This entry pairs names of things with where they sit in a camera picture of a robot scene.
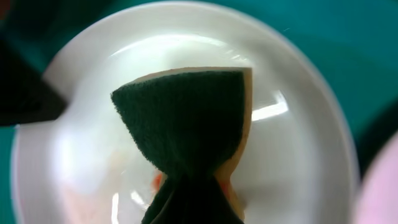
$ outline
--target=green scouring pad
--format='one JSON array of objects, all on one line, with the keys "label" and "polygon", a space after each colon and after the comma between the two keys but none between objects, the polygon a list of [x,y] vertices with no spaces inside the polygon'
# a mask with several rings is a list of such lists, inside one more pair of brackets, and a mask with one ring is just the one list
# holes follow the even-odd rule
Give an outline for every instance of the green scouring pad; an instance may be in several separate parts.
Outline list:
[{"label": "green scouring pad", "polygon": [[[147,75],[112,93],[139,150],[167,175],[143,224],[242,223],[215,172],[237,164],[246,143],[248,82],[249,68],[181,68]],[[236,164],[225,169],[233,171]]]}]

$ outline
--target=sponge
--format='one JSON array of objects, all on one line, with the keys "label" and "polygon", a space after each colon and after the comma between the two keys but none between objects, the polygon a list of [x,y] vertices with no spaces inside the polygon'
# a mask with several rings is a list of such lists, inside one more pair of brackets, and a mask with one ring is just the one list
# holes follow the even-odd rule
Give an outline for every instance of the sponge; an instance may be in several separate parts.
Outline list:
[{"label": "sponge", "polygon": [[241,223],[229,178],[246,145],[251,82],[250,68],[180,68],[112,93],[139,150],[168,177],[143,223]]}]

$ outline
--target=pink object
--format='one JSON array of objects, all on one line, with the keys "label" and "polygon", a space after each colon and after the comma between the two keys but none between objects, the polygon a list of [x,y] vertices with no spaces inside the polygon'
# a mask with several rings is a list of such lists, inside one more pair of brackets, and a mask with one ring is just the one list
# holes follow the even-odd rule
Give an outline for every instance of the pink object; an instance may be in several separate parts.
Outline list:
[{"label": "pink object", "polygon": [[398,223],[398,133],[373,162],[358,202],[355,224]]}]

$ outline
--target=teal background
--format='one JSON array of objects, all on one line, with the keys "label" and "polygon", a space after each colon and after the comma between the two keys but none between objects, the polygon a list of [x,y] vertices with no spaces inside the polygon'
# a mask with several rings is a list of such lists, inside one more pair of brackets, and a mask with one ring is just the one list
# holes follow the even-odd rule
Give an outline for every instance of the teal background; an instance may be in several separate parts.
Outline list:
[{"label": "teal background", "polygon": [[[6,39],[37,71],[71,38],[140,0],[19,0],[3,26]],[[398,0],[214,0],[250,14],[290,39],[318,67],[348,121],[364,173],[398,128]],[[0,130],[0,208],[12,221],[12,129]]]}]

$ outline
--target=white bowl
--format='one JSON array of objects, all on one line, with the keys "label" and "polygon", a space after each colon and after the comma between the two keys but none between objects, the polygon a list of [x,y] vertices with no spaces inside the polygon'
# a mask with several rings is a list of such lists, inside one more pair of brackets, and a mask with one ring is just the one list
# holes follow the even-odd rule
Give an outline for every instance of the white bowl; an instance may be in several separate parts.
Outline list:
[{"label": "white bowl", "polygon": [[59,51],[44,78],[69,101],[16,137],[19,223],[140,223],[154,167],[110,99],[148,73],[252,67],[253,122],[233,185],[245,223],[347,223],[358,184],[351,136],[323,78],[276,31],[240,12],[160,2],[115,13]]}]

